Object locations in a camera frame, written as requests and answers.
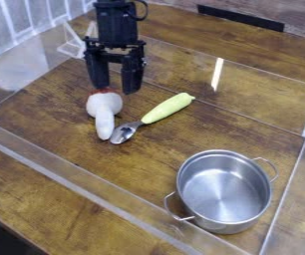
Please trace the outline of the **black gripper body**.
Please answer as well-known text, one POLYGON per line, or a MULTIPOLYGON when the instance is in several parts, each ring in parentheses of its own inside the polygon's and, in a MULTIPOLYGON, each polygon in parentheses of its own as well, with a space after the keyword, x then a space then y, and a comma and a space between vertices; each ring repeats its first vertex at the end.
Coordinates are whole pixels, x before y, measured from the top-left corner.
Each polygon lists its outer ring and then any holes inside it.
POLYGON ((144 45, 139 39, 138 22, 148 14, 138 14, 138 3, 144 0, 98 0, 95 3, 99 36, 87 36, 85 61, 89 69, 104 69, 110 63, 119 63, 126 69, 144 65, 144 45))

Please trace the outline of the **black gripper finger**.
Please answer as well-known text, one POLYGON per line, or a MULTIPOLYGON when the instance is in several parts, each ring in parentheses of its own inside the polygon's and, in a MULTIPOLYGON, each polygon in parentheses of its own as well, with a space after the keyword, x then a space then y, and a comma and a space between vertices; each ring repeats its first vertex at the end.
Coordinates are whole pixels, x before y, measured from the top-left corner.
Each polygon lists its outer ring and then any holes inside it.
POLYGON ((100 55, 87 54, 85 62, 92 84, 96 89, 110 85, 110 64, 100 55))
POLYGON ((142 62, 123 63, 122 80, 126 95, 135 93, 142 88, 143 76, 144 64, 142 62))

